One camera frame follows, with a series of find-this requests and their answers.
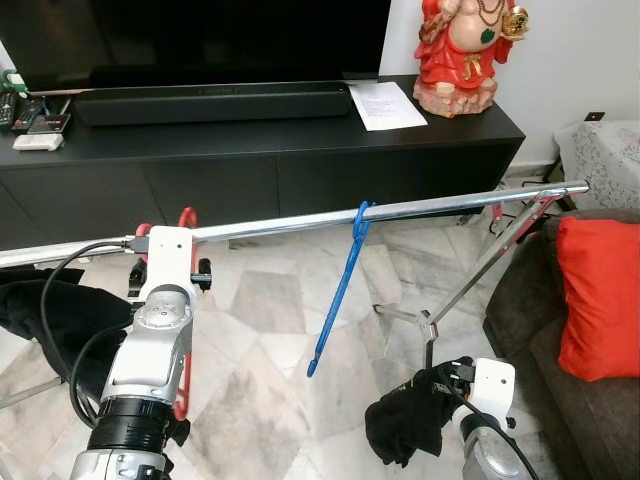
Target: television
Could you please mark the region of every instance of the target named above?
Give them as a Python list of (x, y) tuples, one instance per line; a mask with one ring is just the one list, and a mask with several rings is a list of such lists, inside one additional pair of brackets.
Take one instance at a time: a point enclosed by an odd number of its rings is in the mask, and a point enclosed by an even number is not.
[(34, 94), (376, 78), (391, 0), (2, 0)]

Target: blue plastic hanger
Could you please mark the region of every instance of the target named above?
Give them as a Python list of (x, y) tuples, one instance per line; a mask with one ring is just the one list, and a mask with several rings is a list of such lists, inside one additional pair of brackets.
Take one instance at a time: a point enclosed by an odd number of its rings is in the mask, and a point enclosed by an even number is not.
[(307, 369), (307, 377), (309, 378), (311, 378), (313, 376), (313, 373), (316, 371), (318, 361), (320, 361), (320, 356), (322, 355), (322, 350), (324, 350), (324, 346), (327, 343), (327, 339), (329, 338), (329, 333), (331, 333), (331, 328), (333, 327), (333, 322), (338, 315), (338, 309), (340, 308), (340, 304), (342, 303), (342, 298), (344, 297), (344, 294), (347, 291), (347, 287), (349, 286), (349, 280), (351, 279), (351, 274), (353, 273), (353, 269), (355, 268), (356, 262), (358, 261), (358, 255), (360, 255), (360, 250), (362, 249), (362, 245), (364, 244), (364, 239), (366, 238), (367, 232), (369, 231), (371, 222), (362, 221), (362, 216), (364, 215), (364, 211), (368, 206), (368, 202), (362, 202), (360, 204), (360, 208), (358, 209), (358, 214), (353, 221), (353, 246), (351, 247), (351, 251), (349, 252), (349, 258), (347, 258), (347, 266), (345, 267), (344, 273), (342, 274), (342, 279), (340, 280), (340, 284), (338, 285), (338, 290), (336, 291), (336, 294), (333, 297), (333, 301), (331, 302), (331, 308), (329, 309), (329, 313), (327, 314), (327, 319), (324, 321), (322, 333), (320, 333), (320, 338), (318, 339), (318, 344), (316, 345), (315, 357), (313, 360), (311, 360), (311, 363), (309, 363), (309, 368)]

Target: red statue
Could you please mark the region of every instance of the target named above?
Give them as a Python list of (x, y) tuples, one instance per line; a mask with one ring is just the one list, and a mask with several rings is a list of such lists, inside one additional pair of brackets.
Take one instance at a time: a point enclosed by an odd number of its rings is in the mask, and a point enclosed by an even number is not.
[(428, 112), (452, 118), (493, 101), (493, 61), (505, 63), (524, 39), (528, 15), (514, 0), (423, 0), (420, 76), (413, 96)]

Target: cabinet door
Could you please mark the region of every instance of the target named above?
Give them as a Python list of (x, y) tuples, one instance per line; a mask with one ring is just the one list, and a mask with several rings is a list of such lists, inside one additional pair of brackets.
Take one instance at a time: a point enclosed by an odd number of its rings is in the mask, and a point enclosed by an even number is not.
[(0, 250), (36, 247), (46, 243), (42, 232), (0, 185)]
[(278, 157), (280, 214), (357, 208), (363, 200), (381, 205), (492, 190), (516, 149), (502, 144)]
[(2, 182), (50, 243), (133, 234), (140, 223), (164, 223), (136, 164), (10, 170)]
[(188, 206), (201, 226), (278, 216), (275, 157), (171, 160), (143, 168), (171, 225)]

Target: white paper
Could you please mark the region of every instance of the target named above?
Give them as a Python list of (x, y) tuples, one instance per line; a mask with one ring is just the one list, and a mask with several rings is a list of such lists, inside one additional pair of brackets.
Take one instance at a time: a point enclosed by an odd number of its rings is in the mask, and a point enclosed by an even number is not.
[(349, 90), (368, 131), (427, 124), (395, 82), (349, 85)]

